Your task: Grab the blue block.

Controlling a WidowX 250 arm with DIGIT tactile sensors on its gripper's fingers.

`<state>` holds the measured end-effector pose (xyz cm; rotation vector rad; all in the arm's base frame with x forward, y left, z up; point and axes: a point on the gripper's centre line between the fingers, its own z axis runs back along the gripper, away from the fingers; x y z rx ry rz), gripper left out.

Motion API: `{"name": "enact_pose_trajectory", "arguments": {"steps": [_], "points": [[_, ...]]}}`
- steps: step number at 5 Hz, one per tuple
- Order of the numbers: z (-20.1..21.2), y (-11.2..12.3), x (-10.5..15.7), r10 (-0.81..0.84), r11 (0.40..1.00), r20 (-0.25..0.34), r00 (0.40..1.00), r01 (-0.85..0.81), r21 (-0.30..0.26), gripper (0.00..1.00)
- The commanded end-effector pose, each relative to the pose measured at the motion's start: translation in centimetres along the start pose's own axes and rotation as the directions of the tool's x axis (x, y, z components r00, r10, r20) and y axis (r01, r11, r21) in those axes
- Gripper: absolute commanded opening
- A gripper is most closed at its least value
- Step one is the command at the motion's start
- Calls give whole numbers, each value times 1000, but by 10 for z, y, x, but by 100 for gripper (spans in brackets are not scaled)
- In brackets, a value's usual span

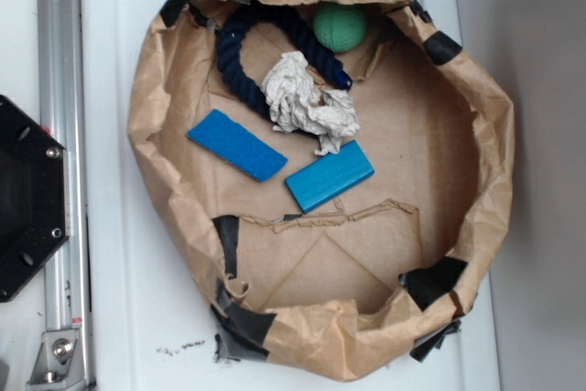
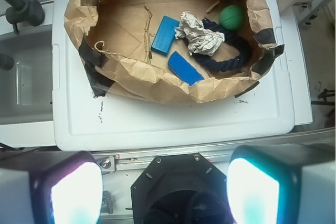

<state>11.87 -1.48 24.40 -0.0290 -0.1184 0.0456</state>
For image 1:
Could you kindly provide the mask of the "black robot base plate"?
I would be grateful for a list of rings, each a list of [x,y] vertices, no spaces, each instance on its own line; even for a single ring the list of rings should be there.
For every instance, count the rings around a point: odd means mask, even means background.
[[[68,238],[66,150],[1,97],[1,301],[13,300]]]

